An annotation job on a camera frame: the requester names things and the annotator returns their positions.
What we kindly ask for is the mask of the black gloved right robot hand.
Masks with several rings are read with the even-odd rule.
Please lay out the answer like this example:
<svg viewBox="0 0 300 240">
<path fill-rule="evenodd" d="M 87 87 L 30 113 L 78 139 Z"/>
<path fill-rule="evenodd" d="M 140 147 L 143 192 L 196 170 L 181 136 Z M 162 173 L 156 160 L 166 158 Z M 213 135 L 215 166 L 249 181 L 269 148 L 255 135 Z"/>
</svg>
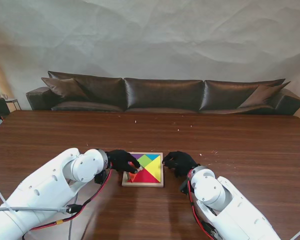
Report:
<svg viewBox="0 0 300 240">
<path fill-rule="evenodd" d="M 169 152 L 163 158 L 162 164 L 173 170 L 176 178 L 187 176 L 190 170 L 200 165 L 188 153 L 182 151 Z"/>
</svg>

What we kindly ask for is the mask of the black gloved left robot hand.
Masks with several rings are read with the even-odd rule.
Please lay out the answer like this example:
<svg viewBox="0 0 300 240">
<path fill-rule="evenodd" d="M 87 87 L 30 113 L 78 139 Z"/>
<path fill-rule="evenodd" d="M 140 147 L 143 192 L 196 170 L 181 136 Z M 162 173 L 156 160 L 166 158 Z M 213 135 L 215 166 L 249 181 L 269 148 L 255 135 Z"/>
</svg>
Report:
<svg viewBox="0 0 300 240">
<path fill-rule="evenodd" d="M 118 172 L 129 172 L 136 174 L 141 167 L 137 159 L 129 152 L 121 149 L 116 149 L 106 152 L 108 161 L 112 163 L 112 168 Z"/>
</svg>

